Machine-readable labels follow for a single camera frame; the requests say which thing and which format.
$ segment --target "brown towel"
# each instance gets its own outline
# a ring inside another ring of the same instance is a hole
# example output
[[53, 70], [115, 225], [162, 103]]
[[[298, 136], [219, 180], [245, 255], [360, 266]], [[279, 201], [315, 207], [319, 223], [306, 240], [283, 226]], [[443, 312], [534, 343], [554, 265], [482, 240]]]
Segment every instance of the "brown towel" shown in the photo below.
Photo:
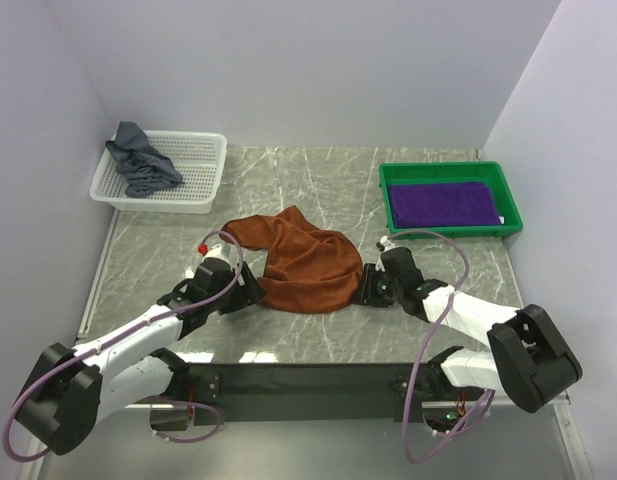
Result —
[[299, 209], [274, 217], [233, 220], [223, 230], [244, 248], [268, 250], [263, 304], [286, 312], [328, 313], [350, 304], [363, 273], [361, 257], [343, 233], [320, 230]]

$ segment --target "white wall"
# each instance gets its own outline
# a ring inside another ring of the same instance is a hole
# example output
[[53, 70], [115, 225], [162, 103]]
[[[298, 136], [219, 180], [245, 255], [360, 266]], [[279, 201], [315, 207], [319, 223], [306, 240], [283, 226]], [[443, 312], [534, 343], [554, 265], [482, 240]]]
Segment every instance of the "white wall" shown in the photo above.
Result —
[[596, 475], [617, 478], [617, 0], [564, 0], [486, 143], [525, 222], [510, 255], [579, 356]]
[[559, 0], [47, 0], [113, 120], [482, 147]]
[[[43, 2], [0, 1], [0, 431], [39, 353], [74, 341], [111, 215], [87, 191], [113, 132]], [[21, 453], [26, 439], [13, 429]], [[0, 446], [0, 479], [18, 469]]]

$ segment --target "gray marble table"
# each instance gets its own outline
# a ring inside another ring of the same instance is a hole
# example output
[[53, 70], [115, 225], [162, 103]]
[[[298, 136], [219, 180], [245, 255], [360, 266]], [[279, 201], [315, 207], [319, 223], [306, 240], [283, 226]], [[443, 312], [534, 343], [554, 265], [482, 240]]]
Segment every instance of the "gray marble table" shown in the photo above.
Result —
[[[297, 205], [313, 224], [344, 232], [364, 262], [375, 262], [375, 242], [387, 233], [379, 188], [382, 163], [477, 161], [474, 150], [409, 148], [229, 148], [221, 187], [208, 215], [120, 212], [86, 317], [82, 338], [107, 333], [142, 314], [196, 267], [196, 246], [211, 229], [253, 214], [275, 215]], [[427, 277], [454, 282], [458, 255], [438, 240], [401, 242]], [[519, 306], [507, 252], [498, 238], [461, 239], [472, 264], [463, 291]], [[253, 272], [263, 272], [265, 252], [247, 252]], [[213, 315], [203, 328], [170, 348], [200, 361], [240, 359], [307, 362], [412, 361], [428, 325], [399, 306], [351, 305], [326, 315], [277, 312], [259, 306]], [[451, 345], [479, 348], [442, 327], [428, 355]]]

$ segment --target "green plastic bin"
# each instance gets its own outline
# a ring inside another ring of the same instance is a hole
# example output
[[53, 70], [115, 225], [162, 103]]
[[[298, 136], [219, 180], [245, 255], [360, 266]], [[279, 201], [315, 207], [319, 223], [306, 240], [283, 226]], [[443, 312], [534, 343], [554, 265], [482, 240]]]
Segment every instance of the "green plastic bin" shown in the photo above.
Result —
[[[496, 162], [448, 162], [448, 163], [390, 163], [379, 167], [379, 179], [386, 204], [388, 228], [392, 233], [409, 230], [395, 228], [390, 199], [389, 185], [419, 185], [426, 183], [483, 182], [492, 191], [499, 215], [504, 217], [502, 225], [474, 227], [428, 228], [448, 237], [507, 237], [521, 231], [523, 223], [515, 201], [506, 183], [504, 172]], [[411, 235], [411, 238], [430, 238], [426, 235]]]

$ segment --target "white plastic basket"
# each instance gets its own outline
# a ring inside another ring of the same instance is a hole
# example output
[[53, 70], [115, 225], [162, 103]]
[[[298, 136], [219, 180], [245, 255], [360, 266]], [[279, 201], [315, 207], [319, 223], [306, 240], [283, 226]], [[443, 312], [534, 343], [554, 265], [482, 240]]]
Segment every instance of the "white plastic basket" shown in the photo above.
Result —
[[119, 210], [210, 212], [224, 171], [226, 137], [218, 133], [159, 130], [146, 130], [146, 135], [159, 153], [170, 157], [175, 169], [184, 177], [184, 183], [169, 190], [159, 190], [147, 198], [127, 197], [128, 182], [117, 173], [117, 162], [106, 149], [92, 179], [90, 197], [98, 202], [108, 202]]

